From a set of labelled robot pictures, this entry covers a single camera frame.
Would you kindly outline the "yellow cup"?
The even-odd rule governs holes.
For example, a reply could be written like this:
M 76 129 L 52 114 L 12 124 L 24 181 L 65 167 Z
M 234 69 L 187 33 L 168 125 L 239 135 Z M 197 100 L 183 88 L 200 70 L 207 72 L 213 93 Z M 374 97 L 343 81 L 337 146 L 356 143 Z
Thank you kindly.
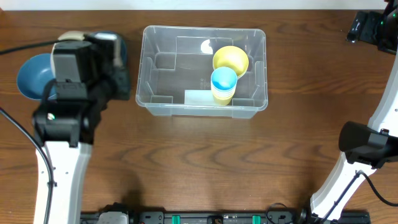
M 215 102 L 217 105 L 227 106 L 227 105 L 231 102 L 232 97 L 229 97 L 229 98 L 219 98 L 219 97 L 217 97 L 217 96 L 213 96 L 213 99 L 214 99 L 214 102 Z
M 214 93 L 213 98 L 215 100 L 226 101 L 226 100 L 231 100 L 233 98 L 233 95 L 234 95 L 234 93 L 226 95 L 226 96 L 220 96 L 220 95 L 217 95 Z

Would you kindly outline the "yellow small bowl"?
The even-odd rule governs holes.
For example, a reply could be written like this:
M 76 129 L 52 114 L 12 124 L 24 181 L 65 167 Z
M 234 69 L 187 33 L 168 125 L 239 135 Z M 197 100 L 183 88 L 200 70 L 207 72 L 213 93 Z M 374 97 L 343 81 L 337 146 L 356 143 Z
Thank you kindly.
M 249 68 L 249 57 L 239 47 L 229 45 L 218 49 L 213 56 L 213 68 L 232 68 L 237 76 L 246 73 Z

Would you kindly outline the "cream bowl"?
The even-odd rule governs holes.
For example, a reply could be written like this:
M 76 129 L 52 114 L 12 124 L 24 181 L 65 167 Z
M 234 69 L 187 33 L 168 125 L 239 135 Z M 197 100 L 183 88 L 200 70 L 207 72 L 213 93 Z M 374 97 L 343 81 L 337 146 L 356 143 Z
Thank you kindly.
M 61 41 L 61 40 L 84 40 L 85 36 L 90 34 L 89 32 L 83 32 L 83 31 L 77 31 L 77 30 L 72 30 L 72 31 L 68 31 L 63 33 L 62 35 L 60 35 L 57 40 Z M 56 75 L 56 68 L 55 68 L 55 62 L 53 60 L 53 53 L 55 50 L 55 46 L 56 44 L 53 45 L 51 54 L 50 54 L 50 66 L 51 66 L 51 70 L 53 72 L 54 75 Z

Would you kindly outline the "yellow cup front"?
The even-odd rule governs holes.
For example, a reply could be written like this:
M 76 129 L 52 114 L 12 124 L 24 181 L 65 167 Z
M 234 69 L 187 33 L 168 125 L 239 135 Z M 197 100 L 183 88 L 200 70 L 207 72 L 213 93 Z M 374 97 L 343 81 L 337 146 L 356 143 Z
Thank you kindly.
M 215 102 L 217 105 L 227 106 L 227 105 L 231 102 L 232 97 L 229 97 L 229 98 L 219 98 L 219 97 L 217 97 L 217 96 L 213 96 L 213 99 L 214 99 L 214 102 Z

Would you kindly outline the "cream white cup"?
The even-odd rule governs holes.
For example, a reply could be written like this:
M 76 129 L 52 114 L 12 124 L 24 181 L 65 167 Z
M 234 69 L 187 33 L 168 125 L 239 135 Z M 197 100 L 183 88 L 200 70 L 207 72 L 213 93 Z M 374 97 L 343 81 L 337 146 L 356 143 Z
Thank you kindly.
M 230 91 L 218 91 L 218 90 L 212 90 L 212 94 L 217 94 L 217 95 L 220 95 L 220 96 L 226 96 L 226 95 L 229 95 L 229 94 L 232 94 L 232 93 L 234 93 L 235 94 L 235 91 L 234 90 L 230 90 Z

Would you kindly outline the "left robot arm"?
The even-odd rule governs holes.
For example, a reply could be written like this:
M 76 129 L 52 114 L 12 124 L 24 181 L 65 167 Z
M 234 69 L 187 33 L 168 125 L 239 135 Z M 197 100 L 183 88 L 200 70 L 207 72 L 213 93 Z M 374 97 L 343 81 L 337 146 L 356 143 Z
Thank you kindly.
M 54 44 L 54 78 L 33 113 L 39 172 L 34 223 L 79 223 L 101 112 L 111 100 L 130 99 L 126 61 L 126 44 L 114 32 L 67 32 Z

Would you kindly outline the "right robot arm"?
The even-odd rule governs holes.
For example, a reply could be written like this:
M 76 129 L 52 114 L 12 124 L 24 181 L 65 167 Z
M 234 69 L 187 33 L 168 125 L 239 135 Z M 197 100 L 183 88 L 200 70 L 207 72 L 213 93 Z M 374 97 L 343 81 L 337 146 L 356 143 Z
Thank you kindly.
M 346 37 L 397 54 L 397 0 L 387 2 L 383 13 L 359 11 Z M 367 212 L 346 212 L 344 207 L 370 175 L 384 164 L 397 161 L 397 65 L 394 64 L 379 105 L 368 124 L 348 121 L 338 147 L 340 156 L 307 207 L 293 215 L 293 223 L 370 223 Z

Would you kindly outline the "pink cup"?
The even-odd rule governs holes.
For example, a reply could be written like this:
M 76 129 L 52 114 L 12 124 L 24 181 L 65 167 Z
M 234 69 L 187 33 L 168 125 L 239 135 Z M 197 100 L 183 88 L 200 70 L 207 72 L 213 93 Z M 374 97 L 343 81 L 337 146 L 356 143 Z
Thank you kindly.
M 236 91 L 235 88 L 231 88 L 229 90 L 220 90 L 218 88 L 215 88 L 214 86 L 211 87 L 211 90 L 212 90 L 213 94 L 219 95 L 219 96 L 222 96 L 222 97 L 227 97 L 229 95 L 234 95 L 234 93 Z

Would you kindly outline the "light blue cup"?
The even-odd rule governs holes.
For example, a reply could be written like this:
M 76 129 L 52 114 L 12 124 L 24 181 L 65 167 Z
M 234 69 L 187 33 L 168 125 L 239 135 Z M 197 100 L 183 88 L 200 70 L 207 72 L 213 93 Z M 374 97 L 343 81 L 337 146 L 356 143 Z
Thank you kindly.
M 218 90 L 226 91 L 236 88 L 238 77 L 229 67 L 216 68 L 211 74 L 211 84 Z

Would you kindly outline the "dark blue bowl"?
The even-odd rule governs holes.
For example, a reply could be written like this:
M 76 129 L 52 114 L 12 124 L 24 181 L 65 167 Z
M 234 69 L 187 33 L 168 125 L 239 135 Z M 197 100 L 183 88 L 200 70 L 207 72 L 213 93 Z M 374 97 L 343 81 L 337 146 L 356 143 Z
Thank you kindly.
M 116 67 L 125 66 L 127 63 L 127 47 L 123 38 L 111 31 L 94 32 L 93 37 L 97 40 L 106 42 L 112 53 L 113 65 Z
M 17 74 L 17 87 L 31 100 L 41 100 L 46 84 L 55 78 L 50 64 L 50 54 L 39 54 L 26 61 Z

